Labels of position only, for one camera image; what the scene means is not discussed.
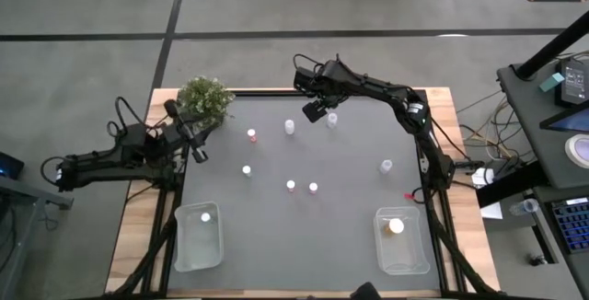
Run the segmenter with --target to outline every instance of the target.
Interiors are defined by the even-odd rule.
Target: gray floor
[[[163,32],[172,1],[0,0],[0,34]],[[177,31],[558,28],[587,9],[587,4],[526,0],[183,0]],[[294,53],[326,60],[339,52],[352,69],[371,76],[451,87],[459,109],[499,89],[494,81],[498,67],[524,61],[550,38],[176,41],[163,87],[178,87],[196,75],[217,76],[230,87],[289,87]],[[159,41],[0,42],[0,106],[5,111],[0,151],[27,163],[26,182],[52,190],[40,180],[40,162],[110,148],[105,124],[114,118],[116,96],[144,112],[160,46]],[[574,46],[588,48],[589,40]],[[478,126],[499,99],[460,113],[459,120]],[[510,146],[529,149],[523,135]],[[468,153],[486,158],[477,149]],[[126,187],[93,184],[71,194],[71,212],[49,211],[61,224],[51,233],[41,225],[37,230],[20,298],[102,293]],[[489,232],[489,238],[504,291],[580,298],[563,264],[530,268],[524,263],[526,253],[537,251],[531,230]]]

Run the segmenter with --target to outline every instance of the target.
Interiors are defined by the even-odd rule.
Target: green plant
[[[225,116],[229,116],[227,106],[234,98],[217,78],[211,80],[205,76],[190,80],[178,92],[180,111],[202,118],[194,123],[201,130],[221,125]]]

